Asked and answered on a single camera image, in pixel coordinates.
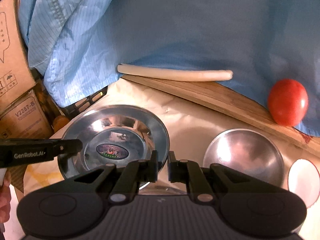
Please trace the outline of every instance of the cardboard box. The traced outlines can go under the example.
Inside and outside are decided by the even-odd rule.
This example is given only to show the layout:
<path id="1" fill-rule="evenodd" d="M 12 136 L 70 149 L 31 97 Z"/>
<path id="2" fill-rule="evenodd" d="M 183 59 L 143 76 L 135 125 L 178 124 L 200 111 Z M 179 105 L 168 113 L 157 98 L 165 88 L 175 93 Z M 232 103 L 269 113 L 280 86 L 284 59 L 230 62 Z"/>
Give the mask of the cardboard box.
<path id="1" fill-rule="evenodd" d="M 35 86 L 20 35 L 17 3 L 0 1 L 0 114 Z"/>
<path id="2" fill-rule="evenodd" d="M 52 134 L 52 127 L 33 90 L 19 98 L 0 116 L 0 139 L 48 139 Z"/>

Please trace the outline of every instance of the bowl rim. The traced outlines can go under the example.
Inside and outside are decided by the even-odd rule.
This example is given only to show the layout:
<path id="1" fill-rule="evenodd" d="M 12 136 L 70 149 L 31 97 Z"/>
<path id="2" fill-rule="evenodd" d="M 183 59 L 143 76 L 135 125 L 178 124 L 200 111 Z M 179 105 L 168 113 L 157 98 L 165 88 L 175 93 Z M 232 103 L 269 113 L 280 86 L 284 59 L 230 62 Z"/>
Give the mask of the bowl rim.
<path id="1" fill-rule="evenodd" d="M 140 110 L 142 112 L 144 112 L 145 114 L 148 114 L 150 115 L 152 118 L 154 118 L 162 127 L 163 127 L 163 131 L 165 132 L 165 135 L 166 135 L 166 141 L 167 141 L 167 147 L 166 147 L 166 155 L 165 155 L 165 158 L 164 160 L 162 161 L 161 163 L 161 167 L 160 169 L 158 170 L 158 174 L 159 172 L 162 170 L 162 168 L 165 166 L 166 162 L 167 162 L 167 158 L 168 158 L 168 154 L 169 154 L 169 151 L 170 151 L 170 137 L 169 137 L 169 132 L 166 128 L 166 126 L 164 125 L 164 123 L 161 121 L 161 119 L 155 115 L 153 112 L 151 112 L 150 110 L 148 109 L 145 109 L 143 107 L 140 107 L 140 106 L 135 106 L 135 105 L 126 105 L 126 104 L 114 104 L 114 105 L 106 105 L 106 106 L 101 106 L 101 107 L 98 107 L 97 109 L 91 109 L 90 107 L 84 111 L 83 113 L 81 113 L 79 116 L 76 117 L 76 119 L 72 122 L 72 124 L 70 124 L 68 126 L 68 128 L 65 130 L 65 132 L 63 133 L 63 136 L 61 137 L 61 139 L 63 140 L 67 133 L 72 129 L 72 125 L 77 123 L 77 122 L 80 122 L 83 118 L 86 118 L 87 116 L 89 115 L 92 115 L 92 114 L 95 114 L 96 112 L 99 112 L 103 109 L 110 109 L 110 108 L 117 108 L 117 107 L 126 107 L 126 108 L 134 108 L 136 110 Z M 58 162 L 58 168 L 59 168 L 59 172 L 60 174 L 62 175 L 63 179 L 67 179 L 67 177 L 65 176 L 64 172 L 62 171 L 62 168 L 61 168 L 61 163 L 60 163 L 60 156 L 58 156 L 57 158 L 57 162 Z M 146 187 L 150 182 L 146 182 L 145 184 L 143 184 L 140 189 L 143 189 L 144 187 Z"/>
<path id="2" fill-rule="evenodd" d="M 287 177 L 288 191 L 290 191 L 290 188 L 289 188 L 289 175 L 290 175 L 290 171 L 291 171 L 293 165 L 294 165 L 297 161 L 299 161 L 299 160 L 304 160 L 304 161 L 310 162 L 310 163 L 316 168 L 316 171 L 318 172 L 318 175 L 319 175 L 319 181 L 320 181 L 320 172 L 319 172 L 317 166 L 316 166 L 312 161 L 310 161 L 310 160 L 303 159 L 303 158 L 299 158 L 298 160 L 295 160 L 295 161 L 292 163 L 291 167 L 289 168 L 288 177 Z M 310 208 L 310 207 L 312 207 L 314 204 L 316 204 L 316 202 L 318 201 L 319 198 L 320 198 L 320 192 L 319 192 L 319 194 L 318 194 L 318 197 L 317 197 L 316 201 L 315 201 L 313 204 L 311 204 L 310 206 L 308 206 L 307 208 Z"/>
<path id="3" fill-rule="evenodd" d="M 282 154 L 280 152 L 280 150 L 278 149 L 278 147 L 274 144 L 273 141 L 271 141 L 268 137 L 266 137 L 265 135 L 255 131 L 255 130 L 251 130 L 251 129 L 246 129 L 246 128 L 234 128 L 234 129 L 230 129 L 230 130 L 226 130 L 226 131 L 223 131 L 221 133 L 219 133 L 213 140 L 212 142 L 209 144 L 209 146 L 207 147 L 206 151 L 205 151 L 205 154 L 204 154 L 204 157 L 203 157 L 203 161 L 202 161 L 202 166 L 204 167 L 204 160 L 206 158 L 206 156 L 209 154 L 208 151 L 210 149 L 210 147 L 218 140 L 220 139 L 220 137 L 222 137 L 223 135 L 225 134 L 228 134 L 228 133 L 231 133 L 231 132 L 235 132 L 235 131 L 247 131 L 247 132 L 253 132 L 253 133 L 256 133 L 262 137 L 264 137 L 266 140 L 268 140 L 268 142 L 276 149 L 277 153 L 278 153 L 278 157 L 280 158 L 280 161 L 281 161 L 281 185 L 278 185 L 278 187 L 283 187 L 284 185 L 284 169 L 285 169 L 285 166 L 284 166 L 284 160 L 283 160 L 283 157 L 282 157 Z"/>

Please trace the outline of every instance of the wooden cutting board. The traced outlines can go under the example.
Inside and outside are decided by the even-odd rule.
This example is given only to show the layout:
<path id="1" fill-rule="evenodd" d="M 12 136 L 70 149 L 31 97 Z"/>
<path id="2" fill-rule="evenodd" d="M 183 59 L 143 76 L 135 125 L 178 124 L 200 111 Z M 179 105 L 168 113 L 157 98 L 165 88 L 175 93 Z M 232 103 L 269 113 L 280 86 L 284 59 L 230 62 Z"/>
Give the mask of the wooden cutting board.
<path id="1" fill-rule="evenodd" d="M 293 127 L 277 125 L 266 108 L 216 82 L 180 82 L 132 75 L 124 75 L 122 78 L 232 116 L 320 157 L 320 138 L 305 135 Z"/>

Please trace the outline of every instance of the black handle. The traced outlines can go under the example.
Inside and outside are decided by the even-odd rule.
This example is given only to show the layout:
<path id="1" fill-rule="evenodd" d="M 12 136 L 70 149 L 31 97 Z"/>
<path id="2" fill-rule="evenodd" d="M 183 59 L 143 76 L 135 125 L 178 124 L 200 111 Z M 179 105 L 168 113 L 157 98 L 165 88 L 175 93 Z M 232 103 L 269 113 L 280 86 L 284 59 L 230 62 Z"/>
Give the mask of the black handle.
<path id="1" fill-rule="evenodd" d="M 59 154 L 77 154 L 81 150 L 78 139 L 0 140 L 0 168 L 52 161 Z"/>

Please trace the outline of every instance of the bowl logo sticker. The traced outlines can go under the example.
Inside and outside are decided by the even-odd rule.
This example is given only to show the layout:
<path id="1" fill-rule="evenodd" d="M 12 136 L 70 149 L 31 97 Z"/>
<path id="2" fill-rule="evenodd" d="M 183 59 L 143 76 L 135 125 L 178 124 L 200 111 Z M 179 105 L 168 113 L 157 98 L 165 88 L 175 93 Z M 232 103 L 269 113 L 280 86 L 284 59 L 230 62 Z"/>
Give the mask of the bowl logo sticker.
<path id="1" fill-rule="evenodd" d="M 122 160 L 129 156 L 129 152 L 126 149 L 114 144 L 100 144 L 97 146 L 97 152 L 111 160 Z"/>

